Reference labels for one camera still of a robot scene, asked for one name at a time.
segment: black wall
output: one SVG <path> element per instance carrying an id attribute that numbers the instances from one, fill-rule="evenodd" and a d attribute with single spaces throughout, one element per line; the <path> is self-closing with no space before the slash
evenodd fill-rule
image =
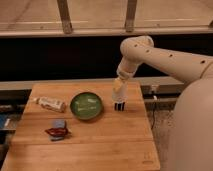
<path id="1" fill-rule="evenodd" d="M 0 39 L 0 81 L 112 78 L 126 37 Z M 213 56 L 213 34 L 152 36 L 156 47 Z M 136 76 L 163 73 L 143 65 Z"/>

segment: wooden table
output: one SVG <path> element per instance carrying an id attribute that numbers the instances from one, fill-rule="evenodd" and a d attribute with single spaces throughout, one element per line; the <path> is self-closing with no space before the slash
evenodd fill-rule
<path id="1" fill-rule="evenodd" d="M 83 91 L 99 95 L 102 115 L 90 122 L 70 111 L 72 98 Z M 12 139 L 2 171 L 159 171 L 160 164 L 139 83 L 128 83 L 125 111 L 114 111 L 111 82 L 36 84 Z M 34 97 L 58 98 L 65 113 L 40 107 Z M 45 129 L 63 118 L 70 138 L 51 142 Z"/>

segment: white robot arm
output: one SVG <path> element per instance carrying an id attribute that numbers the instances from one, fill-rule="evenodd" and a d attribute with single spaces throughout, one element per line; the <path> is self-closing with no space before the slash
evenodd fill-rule
<path id="1" fill-rule="evenodd" d="M 189 84 L 174 109 L 167 171 L 212 171 L 213 57 L 155 48 L 149 36 L 124 40 L 121 53 L 113 89 L 115 110 L 124 110 L 125 82 L 142 63 Z"/>

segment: metal frame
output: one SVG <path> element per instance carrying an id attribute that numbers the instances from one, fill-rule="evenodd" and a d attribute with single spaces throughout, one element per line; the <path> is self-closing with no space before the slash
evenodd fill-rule
<path id="1" fill-rule="evenodd" d="M 128 0 L 126 21 L 125 21 L 126 32 L 134 31 L 136 8 L 137 8 L 137 0 Z"/>
<path id="2" fill-rule="evenodd" d="M 68 2 L 67 0 L 57 0 L 57 3 L 64 34 L 71 34 L 73 29 L 70 20 Z"/>
<path id="3" fill-rule="evenodd" d="M 213 20 L 210 22 L 209 27 L 213 27 Z"/>
<path id="4" fill-rule="evenodd" d="M 85 81 L 110 81 L 113 82 L 114 78 L 105 78 L 105 79 L 70 79 L 70 80 L 35 80 L 35 81 L 1 81 L 0 84 L 0 94 L 1 91 L 11 91 L 11 90 L 30 90 L 33 85 L 36 83 L 70 83 L 70 82 L 85 82 Z M 149 87 L 150 85 L 159 85 L 159 86 L 183 86 L 183 83 L 170 77 L 170 76 L 158 76 L 158 77 L 135 77 L 132 78 L 133 81 L 140 82 L 141 85 Z"/>
<path id="5" fill-rule="evenodd" d="M 207 34 L 213 33 L 210 26 L 198 27 L 163 27 L 135 28 L 133 32 L 125 29 L 75 29 L 72 34 L 64 34 L 63 30 L 32 30 L 32 31 L 0 31 L 0 37 L 84 37 L 84 36 L 134 36 L 134 35 L 165 35 L 165 34 Z"/>

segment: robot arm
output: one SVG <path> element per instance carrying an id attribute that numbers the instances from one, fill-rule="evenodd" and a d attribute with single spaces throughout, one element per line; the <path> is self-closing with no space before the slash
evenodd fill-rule
<path id="1" fill-rule="evenodd" d="M 155 48 L 149 36 L 125 39 L 121 43 L 121 53 L 123 58 L 117 69 L 118 78 L 114 82 L 113 89 L 115 104 L 125 102 L 125 82 L 134 76 L 142 63 L 187 84 L 203 77 L 213 76 L 212 57 Z"/>

